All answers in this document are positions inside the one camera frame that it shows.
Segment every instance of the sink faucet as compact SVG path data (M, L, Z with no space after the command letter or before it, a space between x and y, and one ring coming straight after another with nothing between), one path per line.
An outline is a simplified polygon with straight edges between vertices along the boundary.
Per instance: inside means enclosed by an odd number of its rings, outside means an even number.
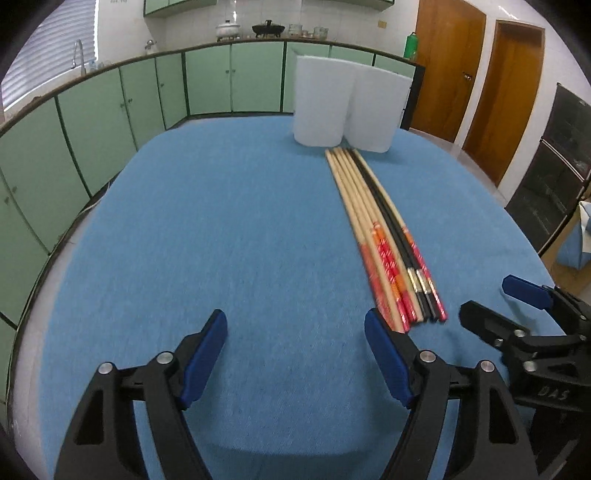
M72 58L72 70L75 69L78 65L76 65L76 50L78 50L78 45L80 46L80 76L86 75L86 67L84 66L84 51L82 50L82 40L76 40L74 43L74 57Z

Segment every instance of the blue gripper pad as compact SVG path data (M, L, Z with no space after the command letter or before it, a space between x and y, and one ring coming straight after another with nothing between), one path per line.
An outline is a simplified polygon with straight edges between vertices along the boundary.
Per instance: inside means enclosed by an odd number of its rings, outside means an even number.
M514 275L504 278L502 288L503 292L510 297L521 300L539 310L548 310L554 304L546 289Z
M189 408L191 403L197 401L203 395L205 385L213 366L222 350L228 336L228 321L224 312L219 310L199 343L195 353L185 367L183 390L178 397L184 408Z
M390 394L400 400L400 403L406 408L409 408L414 395L410 390L407 364L396 350L382 322L373 310L367 312L365 316L365 337L374 353Z

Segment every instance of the green bottle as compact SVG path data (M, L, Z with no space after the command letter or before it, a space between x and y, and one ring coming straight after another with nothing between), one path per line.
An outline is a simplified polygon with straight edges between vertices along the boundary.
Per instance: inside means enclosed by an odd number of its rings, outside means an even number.
M418 37L415 32L407 37L407 44L404 47L404 58L414 61L417 58Z

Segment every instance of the wooden door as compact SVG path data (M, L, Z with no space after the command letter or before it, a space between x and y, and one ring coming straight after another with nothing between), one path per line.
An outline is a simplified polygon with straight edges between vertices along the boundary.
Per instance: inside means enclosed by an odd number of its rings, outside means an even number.
M88 202L50 99L0 138L0 170L23 215L51 251Z
M232 45L232 111L279 112L283 42Z
M47 251L23 220L2 180L0 225L0 312L18 324L27 298L47 261Z
M491 62L464 150L498 185L530 119L544 61L544 30L497 21Z
M156 57L156 73L164 126L169 129L187 116L181 54Z
M155 59L124 65L121 67L121 80L131 131L135 144L141 148L164 132Z
M331 59L341 59L371 65L374 62L374 54L368 51L355 50L354 48L333 46L330 49Z
M296 79L296 63L298 55L328 57L329 45L317 43L288 42L285 55L285 81L283 82L283 111L294 111L294 82Z
M480 63L486 15L463 0L421 0L417 63L426 67L412 128L456 139Z
M90 193L95 194L136 152L119 69L60 93L58 102L74 157Z
M230 45L185 54L191 115L230 112Z

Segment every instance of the black pot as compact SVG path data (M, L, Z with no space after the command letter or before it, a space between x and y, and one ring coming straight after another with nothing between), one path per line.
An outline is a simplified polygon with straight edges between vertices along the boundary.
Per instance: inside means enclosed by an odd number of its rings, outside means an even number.
M256 34L256 37L279 37L283 31L285 30L285 26L277 25L271 22L271 20L267 20L263 24L253 25L252 31Z

